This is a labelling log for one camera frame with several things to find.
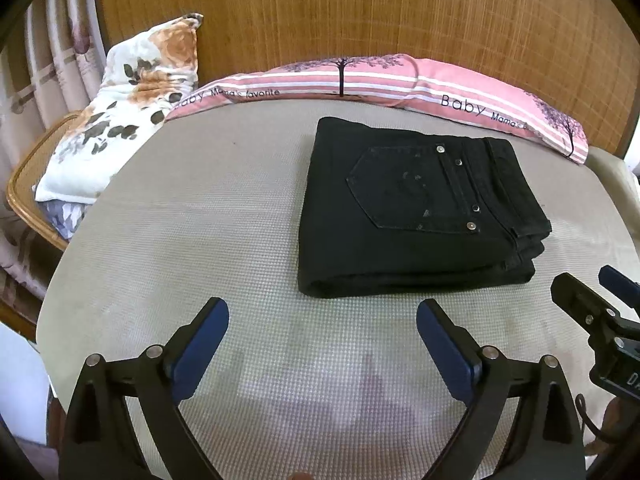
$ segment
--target textured tablecloth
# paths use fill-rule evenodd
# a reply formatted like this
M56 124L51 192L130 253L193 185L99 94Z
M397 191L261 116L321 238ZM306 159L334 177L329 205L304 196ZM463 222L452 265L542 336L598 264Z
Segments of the textured tablecloth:
M424 475L464 412L415 328L427 295L318 300L297 290L306 170L327 115L512 143L553 225L536 275L525 285L431 296L481 345L523 360L556 355L572 393L584 393L600 420L610 395L589 382L587 335L549 293L553 277L569 271L615 301L597 283L604 264L640 280L630 236L597 177L527 140L332 101L239 104L171 121L113 177L65 251L38 321L62 405L87 355L137 356L220 296L228 332L180 409L226 480L296 470L316 480ZM168 478L139 405L130 407L152 471ZM495 466L515 407L511 399L478 478Z

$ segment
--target pink fabric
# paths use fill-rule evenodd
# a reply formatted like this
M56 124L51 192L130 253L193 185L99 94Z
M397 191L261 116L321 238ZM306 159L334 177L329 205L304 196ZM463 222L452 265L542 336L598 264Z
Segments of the pink fabric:
M321 59L232 75L191 93L167 120L270 99L346 99L404 108L542 142L578 164L589 149L580 123L539 97L466 68L406 54Z

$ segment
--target black pants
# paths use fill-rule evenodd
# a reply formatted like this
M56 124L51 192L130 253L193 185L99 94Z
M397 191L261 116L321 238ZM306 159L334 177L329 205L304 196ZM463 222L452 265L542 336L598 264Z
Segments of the black pants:
M318 122L300 291L318 298L528 282L551 224L502 139Z

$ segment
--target metal rivet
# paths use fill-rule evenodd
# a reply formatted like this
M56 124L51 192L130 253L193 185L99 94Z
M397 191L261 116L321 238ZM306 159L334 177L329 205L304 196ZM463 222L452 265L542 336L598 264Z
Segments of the metal rivet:
M91 354L85 361L87 366L95 366L100 362L100 354Z
M545 355L542 359L549 368L556 368L560 363L558 359L553 357L552 355Z
M146 356L150 359L155 359L162 355L162 347L160 345L153 345L146 349Z
M497 359L500 355L500 352L498 352L497 348L494 348L492 346L485 346L482 349L482 355L487 359Z

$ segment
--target rivet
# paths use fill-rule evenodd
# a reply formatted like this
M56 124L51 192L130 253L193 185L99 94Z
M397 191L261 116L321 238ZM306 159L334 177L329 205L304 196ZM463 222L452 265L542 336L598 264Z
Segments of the rivet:
M545 355L545 357L542 360L545 362L545 365L547 365L549 368L556 368L560 364L558 362L558 359L556 359L552 355Z
M91 354L85 361L87 366L95 366L100 362L100 354Z
M150 359L155 359L162 355L162 347L160 345L153 345L146 349L146 356Z
M500 352L498 352L497 348L494 348L492 346L485 346L482 349L482 355L487 359L497 359L500 355Z

